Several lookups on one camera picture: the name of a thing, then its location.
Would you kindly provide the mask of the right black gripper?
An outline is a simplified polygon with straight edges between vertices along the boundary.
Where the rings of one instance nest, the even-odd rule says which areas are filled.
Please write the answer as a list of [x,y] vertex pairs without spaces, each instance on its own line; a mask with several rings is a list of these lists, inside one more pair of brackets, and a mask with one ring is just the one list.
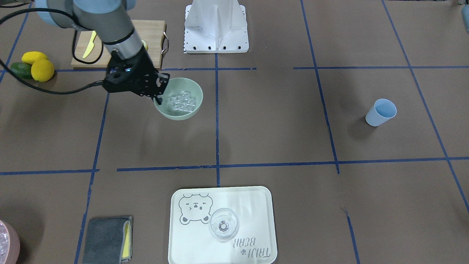
[[163,103],[170,74],[159,73],[154,67],[146,49],[140,50],[131,58],[122,59],[117,51],[111,52],[106,76],[102,87],[107,92],[132,92],[138,96],[154,98],[154,103]]

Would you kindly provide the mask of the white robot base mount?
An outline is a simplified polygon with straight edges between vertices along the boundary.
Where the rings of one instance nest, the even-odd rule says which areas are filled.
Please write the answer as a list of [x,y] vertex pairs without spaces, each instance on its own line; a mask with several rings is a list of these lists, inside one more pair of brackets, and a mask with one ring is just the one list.
[[246,9],[237,0],[194,0],[185,7],[183,52],[245,53],[250,48]]

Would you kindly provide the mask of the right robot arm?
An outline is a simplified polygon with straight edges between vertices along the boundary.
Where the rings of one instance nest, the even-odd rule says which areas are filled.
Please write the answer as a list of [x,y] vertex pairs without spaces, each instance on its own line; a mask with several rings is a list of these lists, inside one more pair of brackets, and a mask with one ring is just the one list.
[[34,1],[49,25],[97,33],[111,55],[102,82],[107,92],[132,92],[161,104],[170,76],[154,67],[127,13],[134,6],[134,0]]

